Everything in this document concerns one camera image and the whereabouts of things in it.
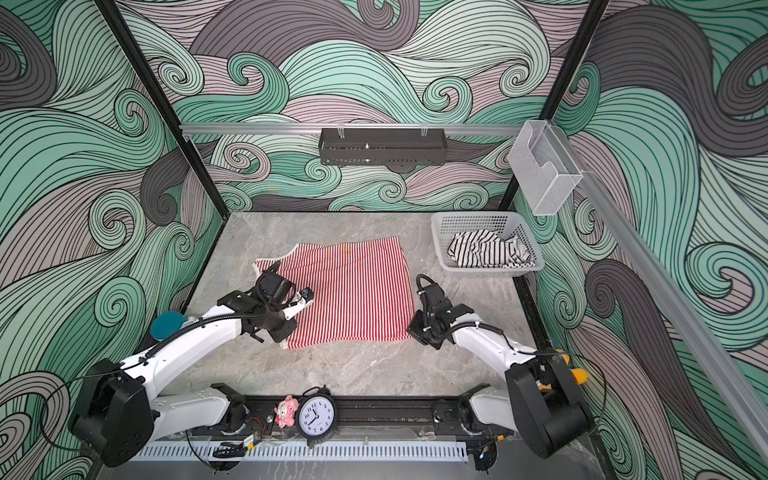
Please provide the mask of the red white striped tank top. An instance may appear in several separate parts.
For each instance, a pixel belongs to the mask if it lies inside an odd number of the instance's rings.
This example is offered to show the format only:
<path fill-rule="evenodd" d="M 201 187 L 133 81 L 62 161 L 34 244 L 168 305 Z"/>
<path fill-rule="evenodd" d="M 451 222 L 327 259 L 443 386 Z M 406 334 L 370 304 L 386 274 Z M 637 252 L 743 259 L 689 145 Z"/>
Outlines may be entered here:
<path fill-rule="evenodd" d="M 284 341 L 300 349 L 337 341 L 396 342 L 409 338 L 416 311 L 404 249 L 397 237 L 335 245 L 299 243 L 287 254 L 261 258 L 258 272 L 278 262 L 278 274 L 314 292 Z"/>

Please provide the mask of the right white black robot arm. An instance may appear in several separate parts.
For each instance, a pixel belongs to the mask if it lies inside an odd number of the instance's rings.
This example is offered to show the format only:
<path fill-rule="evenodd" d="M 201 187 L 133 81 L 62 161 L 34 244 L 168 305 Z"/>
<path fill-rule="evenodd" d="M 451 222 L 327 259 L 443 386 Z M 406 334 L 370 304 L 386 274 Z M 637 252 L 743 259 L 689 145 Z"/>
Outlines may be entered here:
<path fill-rule="evenodd" d="M 571 369 L 566 354 L 511 340 L 469 306 L 452 303 L 424 274 L 416 277 L 416 285 L 421 308 L 408 326 L 411 337 L 436 350 L 446 342 L 462 348 L 505 382 L 501 389 L 482 384 L 460 396 L 459 418 L 468 432 L 505 429 L 547 458 L 592 430 L 594 416 L 581 391 L 589 375 Z"/>

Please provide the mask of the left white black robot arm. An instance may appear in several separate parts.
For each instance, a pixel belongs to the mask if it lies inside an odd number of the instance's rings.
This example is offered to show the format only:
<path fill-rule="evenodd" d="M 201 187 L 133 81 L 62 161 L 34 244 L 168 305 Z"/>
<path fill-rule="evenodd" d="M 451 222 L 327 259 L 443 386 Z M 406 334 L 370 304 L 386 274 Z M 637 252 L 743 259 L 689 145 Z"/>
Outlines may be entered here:
<path fill-rule="evenodd" d="M 166 395 L 164 389 L 195 363 L 242 335 L 261 342 L 286 341 L 297 315 L 315 298 L 309 288 L 279 273 L 273 263 L 246 291 L 235 290 L 201 317 L 121 361 L 92 366 L 74 403 L 68 431 L 90 447 L 107 467 L 117 467 L 147 444 L 171 434 L 213 428 L 238 435 L 249 413 L 243 394 L 214 383 L 192 394 Z"/>

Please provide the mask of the black white striped tank top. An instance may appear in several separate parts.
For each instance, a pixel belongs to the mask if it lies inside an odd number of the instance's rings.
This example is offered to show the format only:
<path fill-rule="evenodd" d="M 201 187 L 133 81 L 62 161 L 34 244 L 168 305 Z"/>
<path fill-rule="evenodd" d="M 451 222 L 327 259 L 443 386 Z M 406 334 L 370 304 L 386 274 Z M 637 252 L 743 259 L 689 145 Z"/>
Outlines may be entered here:
<path fill-rule="evenodd" d="M 460 268 L 524 268 L 535 263 L 532 250 L 520 236 L 502 239 L 487 229 L 456 233 L 447 255 Z"/>

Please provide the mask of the white plastic laundry basket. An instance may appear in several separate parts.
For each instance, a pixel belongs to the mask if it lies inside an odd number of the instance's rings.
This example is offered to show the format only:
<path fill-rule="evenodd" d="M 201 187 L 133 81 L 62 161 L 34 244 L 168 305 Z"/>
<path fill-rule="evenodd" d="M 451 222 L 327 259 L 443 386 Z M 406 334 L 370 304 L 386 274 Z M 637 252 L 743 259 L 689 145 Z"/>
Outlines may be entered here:
<path fill-rule="evenodd" d="M 525 222 L 515 212 L 501 211 L 462 211 L 438 212 L 431 217 L 431 229 L 441 267 L 450 273 L 471 276 L 522 276 L 539 271 L 544 267 L 544 258 L 539 244 Z M 513 235 L 520 236 L 532 250 L 535 263 L 524 268 L 460 268 L 447 255 L 447 248 L 456 233 L 487 229 L 497 232 L 502 239 Z"/>

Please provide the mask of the teal lid white cup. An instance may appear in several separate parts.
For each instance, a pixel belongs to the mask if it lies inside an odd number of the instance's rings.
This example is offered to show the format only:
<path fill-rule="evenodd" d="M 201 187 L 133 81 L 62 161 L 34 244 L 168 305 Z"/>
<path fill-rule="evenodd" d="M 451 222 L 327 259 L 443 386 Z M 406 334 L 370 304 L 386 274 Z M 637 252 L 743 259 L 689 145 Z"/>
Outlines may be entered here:
<path fill-rule="evenodd" d="M 150 336 L 156 341 L 162 341 L 178 332 L 188 318 L 176 311 L 169 311 L 155 318 L 149 329 Z"/>

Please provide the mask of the pink plush toy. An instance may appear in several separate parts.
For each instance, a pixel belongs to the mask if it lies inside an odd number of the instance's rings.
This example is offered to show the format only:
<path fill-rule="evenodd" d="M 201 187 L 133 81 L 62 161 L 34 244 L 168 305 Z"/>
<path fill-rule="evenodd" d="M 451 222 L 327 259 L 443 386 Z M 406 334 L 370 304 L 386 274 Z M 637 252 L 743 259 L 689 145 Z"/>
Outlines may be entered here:
<path fill-rule="evenodd" d="M 284 429 L 295 425 L 295 416 L 299 410 L 299 401 L 292 395 L 287 395 L 274 408 L 275 423 Z"/>

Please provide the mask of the black round alarm clock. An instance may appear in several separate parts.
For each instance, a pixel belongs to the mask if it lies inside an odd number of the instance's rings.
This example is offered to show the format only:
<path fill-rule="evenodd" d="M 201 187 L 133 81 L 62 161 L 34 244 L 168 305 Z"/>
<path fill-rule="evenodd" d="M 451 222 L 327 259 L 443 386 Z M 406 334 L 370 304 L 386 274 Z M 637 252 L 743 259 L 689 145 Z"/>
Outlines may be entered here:
<path fill-rule="evenodd" d="M 312 449 L 336 433 L 338 417 L 338 408 L 330 390 L 325 386 L 316 386 L 300 396 L 295 424 L 298 434 Z"/>

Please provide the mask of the yellow plush toy red shirt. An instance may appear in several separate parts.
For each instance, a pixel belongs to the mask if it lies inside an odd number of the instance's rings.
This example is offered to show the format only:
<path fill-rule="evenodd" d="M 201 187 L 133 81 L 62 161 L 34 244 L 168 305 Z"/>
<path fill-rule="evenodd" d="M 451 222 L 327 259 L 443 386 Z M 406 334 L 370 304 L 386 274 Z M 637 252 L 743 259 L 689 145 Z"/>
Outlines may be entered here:
<path fill-rule="evenodd" d="M 570 373 L 578 385 L 583 385 L 589 380 L 590 378 L 589 373 L 585 369 L 574 368 L 571 366 L 571 357 L 569 354 L 566 354 L 563 350 L 558 350 L 558 355 L 564 360 L 565 364 L 569 367 Z"/>

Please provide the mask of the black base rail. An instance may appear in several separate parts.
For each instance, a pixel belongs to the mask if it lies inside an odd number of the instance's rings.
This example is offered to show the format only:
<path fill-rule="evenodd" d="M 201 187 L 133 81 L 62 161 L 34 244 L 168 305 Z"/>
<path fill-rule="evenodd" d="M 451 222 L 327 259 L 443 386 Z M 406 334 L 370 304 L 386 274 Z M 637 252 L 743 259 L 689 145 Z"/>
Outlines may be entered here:
<path fill-rule="evenodd" d="M 460 396 L 332 396 L 337 407 L 339 427 L 405 427 L 435 433 L 437 436 L 486 438 L 515 436 L 507 428 L 481 423 L 478 417 L 470 417 L 469 401 Z M 244 429 L 236 435 L 265 430 L 277 436 L 287 431 L 295 434 L 295 428 L 280 429 L 276 421 L 267 421 L 274 414 L 278 401 L 284 397 L 247 395 L 245 406 L 248 415 Z"/>

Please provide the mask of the aluminium back wall rail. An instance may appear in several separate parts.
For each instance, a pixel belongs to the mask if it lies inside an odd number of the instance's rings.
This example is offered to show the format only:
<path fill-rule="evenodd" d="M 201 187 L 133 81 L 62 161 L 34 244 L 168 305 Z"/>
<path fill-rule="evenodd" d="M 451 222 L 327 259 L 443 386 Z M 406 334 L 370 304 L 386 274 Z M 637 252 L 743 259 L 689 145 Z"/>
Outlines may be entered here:
<path fill-rule="evenodd" d="M 508 137 L 517 135 L 522 124 L 366 124 L 366 123 L 293 123 L 293 122 L 195 122 L 179 126 L 184 135 L 319 135 L 332 129 L 343 135 L 347 130 L 407 129 L 419 132 L 443 130 L 447 136 Z"/>

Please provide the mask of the aluminium wall rail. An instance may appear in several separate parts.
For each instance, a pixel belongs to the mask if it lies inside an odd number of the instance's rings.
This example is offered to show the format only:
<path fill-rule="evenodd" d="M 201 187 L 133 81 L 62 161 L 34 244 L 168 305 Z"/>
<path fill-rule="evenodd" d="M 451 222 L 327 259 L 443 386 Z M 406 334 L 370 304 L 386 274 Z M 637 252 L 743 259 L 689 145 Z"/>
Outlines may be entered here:
<path fill-rule="evenodd" d="M 508 137 L 517 135 L 522 124 L 366 124 L 366 123 L 293 123 L 293 122 L 195 122 L 179 126 L 184 135 L 319 135 L 332 129 L 343 135 L 347 130 L 407 129 L 419 132 L 443 130 L 447 136 Z"/>
<path fill-rule="evenodd" d="M 761 458 L 766 460 L 767 406 L 760 395 L 645 241 L 615 208 L 611 196 L 603 189 L 594 169 L 584 164 L 568 136 L 557 126 L 553 126 L 551 130 L 554 132 L 556 144 L 565 150 L 564 157 L 573 163 L 582 175 L 580 185 L 585 195 L 635 267 L 636 273 L 647 286 L 661 313 L 671 321 L 742 431 Z"/>

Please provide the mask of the black wall shelf tray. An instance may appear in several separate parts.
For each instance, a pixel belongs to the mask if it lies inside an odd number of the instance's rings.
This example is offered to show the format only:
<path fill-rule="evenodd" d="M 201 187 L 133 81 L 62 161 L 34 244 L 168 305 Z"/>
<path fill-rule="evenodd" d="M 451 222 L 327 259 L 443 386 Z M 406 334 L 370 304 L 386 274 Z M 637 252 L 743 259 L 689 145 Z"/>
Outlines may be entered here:
<path fill-rule="evenodd" d="M 318 142 L 321 162 L 334 166 L 439 165 L 446 161 L 448 142 L 443 130 L 323 129 Z"/>

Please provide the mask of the clear acrylic wall holder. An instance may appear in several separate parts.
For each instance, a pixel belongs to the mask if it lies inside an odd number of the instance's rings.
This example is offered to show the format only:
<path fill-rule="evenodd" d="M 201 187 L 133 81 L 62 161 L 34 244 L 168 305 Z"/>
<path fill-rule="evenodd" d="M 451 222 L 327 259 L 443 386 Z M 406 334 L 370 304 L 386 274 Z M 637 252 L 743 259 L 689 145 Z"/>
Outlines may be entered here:
<path fill-rule="evenodd" d="M 562 128 L 526 121 L 507 156 L 534 216 L 554 216 L 583 178 L 578 155 Z"/>

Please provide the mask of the aluminium right wall rail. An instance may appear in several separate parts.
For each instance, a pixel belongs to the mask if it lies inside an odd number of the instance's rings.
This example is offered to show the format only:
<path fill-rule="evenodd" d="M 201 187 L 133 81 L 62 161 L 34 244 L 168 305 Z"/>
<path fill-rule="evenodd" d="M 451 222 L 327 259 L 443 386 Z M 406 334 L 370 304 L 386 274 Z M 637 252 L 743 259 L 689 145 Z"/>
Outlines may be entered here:
<path fill-rule="evenodd" d="M 564 157 L 573 163 L 582 175 L 580 185 L 585 195 L 635 267 L 636 273 L 647 286 L 661 313 L 671 321 L 742 431 L 761 458 L 766 460 L 767 406 L 760 395 L 645 241 L 615 208 L 611 196 L 603 189 L 594 169 L 584 164 L 568 136 L 557 126 L 553 126 L 551 130 L 554 132 L 556 144 L 565 150 Z"/>

